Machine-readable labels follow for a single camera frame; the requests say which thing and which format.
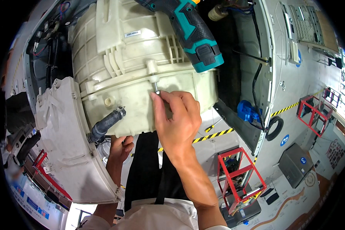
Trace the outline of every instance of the barcode label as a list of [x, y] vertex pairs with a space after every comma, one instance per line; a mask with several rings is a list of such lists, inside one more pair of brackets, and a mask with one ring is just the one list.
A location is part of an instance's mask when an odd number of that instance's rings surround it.
[[131, 36], [134, 36], [134, 35], [139, 35], [139, 34], [141, 34], [140, 30], [133, 31], [133, 32], [125, 34], [125, 37], [127, 38], [127, 37], [131, 37]]

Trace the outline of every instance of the gray box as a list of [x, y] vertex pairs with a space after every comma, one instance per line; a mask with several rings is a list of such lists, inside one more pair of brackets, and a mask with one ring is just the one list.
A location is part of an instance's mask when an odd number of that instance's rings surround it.
[[278, 167], [292, 188], [296, 188], [313, 168], [312, 159], [296, 143], [286, 149]]

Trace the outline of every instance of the right hand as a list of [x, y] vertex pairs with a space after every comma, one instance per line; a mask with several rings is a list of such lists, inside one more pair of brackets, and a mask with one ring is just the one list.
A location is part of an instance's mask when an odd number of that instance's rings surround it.
[[[195, 158], [192, 142], [202, 123], [200, 105], [189, 92], [151, 93], [157, 135], [171, 163], [176, 167]], [[167, 119], [164, 101], [170, 104], [172, 118]]]

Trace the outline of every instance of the white shirt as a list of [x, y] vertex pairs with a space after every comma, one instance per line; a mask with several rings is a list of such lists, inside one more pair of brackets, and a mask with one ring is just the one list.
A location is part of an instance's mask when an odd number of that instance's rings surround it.
[[[110, 224], [99, 216], [86, 216], [77, 229], [79, 230], [126, 230], [126, 229], [166, 229], [198, 230], [197, 210], [193, 202], [165, 198], [163, 205], [154, 205], [156, 199], [135, 200], [132, 208], [111, 228]], [[206, 230], [230, 230], [225, 226], [214, 226]]]

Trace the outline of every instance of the black trousers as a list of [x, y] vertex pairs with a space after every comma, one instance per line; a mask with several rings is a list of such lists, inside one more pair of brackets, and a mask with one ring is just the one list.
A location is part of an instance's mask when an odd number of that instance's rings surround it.
[[125, 189], [124, 211], [131, 208], [132, 201], [156, 198], [155, 204], [164, 204], [165, 198], [189, 200], [176, 168], [165, 151], [162, 168], [159, 169], [159, 138], [157, 132], [139, 135]]

